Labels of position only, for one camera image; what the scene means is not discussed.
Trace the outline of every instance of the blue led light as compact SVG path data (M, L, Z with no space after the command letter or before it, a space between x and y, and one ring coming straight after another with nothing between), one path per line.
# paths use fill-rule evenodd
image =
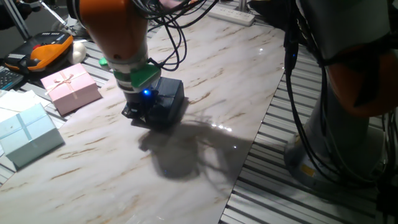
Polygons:
M149 96L150 95L150 91L149 90L144 90L144 95Z

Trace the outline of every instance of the keyboard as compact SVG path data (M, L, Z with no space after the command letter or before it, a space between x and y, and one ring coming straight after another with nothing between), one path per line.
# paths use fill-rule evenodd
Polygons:
M0 90L10 90L20 83L24 76L7 69L0 70Z

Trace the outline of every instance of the gift box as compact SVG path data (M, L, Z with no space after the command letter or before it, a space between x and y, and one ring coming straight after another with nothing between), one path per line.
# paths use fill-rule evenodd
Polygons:
M80 63L41 81L61 115L101 98L97 84Z
M41 104L0 123L0 145L18 167L61 144L63 139Z

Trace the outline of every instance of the table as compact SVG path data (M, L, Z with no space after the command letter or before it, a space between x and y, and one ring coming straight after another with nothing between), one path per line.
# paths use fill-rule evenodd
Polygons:
M0 189L5 223L217 223L283 74L284 34L204 18L174 73L187 109L172 130L130 125L112 78L60 129L66 145ZM164 30L149 42L170 52Z

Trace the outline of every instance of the metal rod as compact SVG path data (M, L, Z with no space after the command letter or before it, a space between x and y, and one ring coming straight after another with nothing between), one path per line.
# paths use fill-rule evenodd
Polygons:
M247 12L248 8L248 0L239 0L239 6L236 8L236 10L240 12Z
M46 3L44 3L43 1L40 1L40 3L43 5L43 7L46 10L48 10L48 12L50 12L56 19L58 19L58 21L60 21L62 25L64 26L67 25L67 23L56 12L54 12L51 8L49 8L48 5L46 5Z
M22 38L27 41L32 36L29 34L26 23L19 13L16 5L11 0L0 0L4 7L6 8L8 14L10 15L12 21L14 21L15 26L17 27L19 33Z

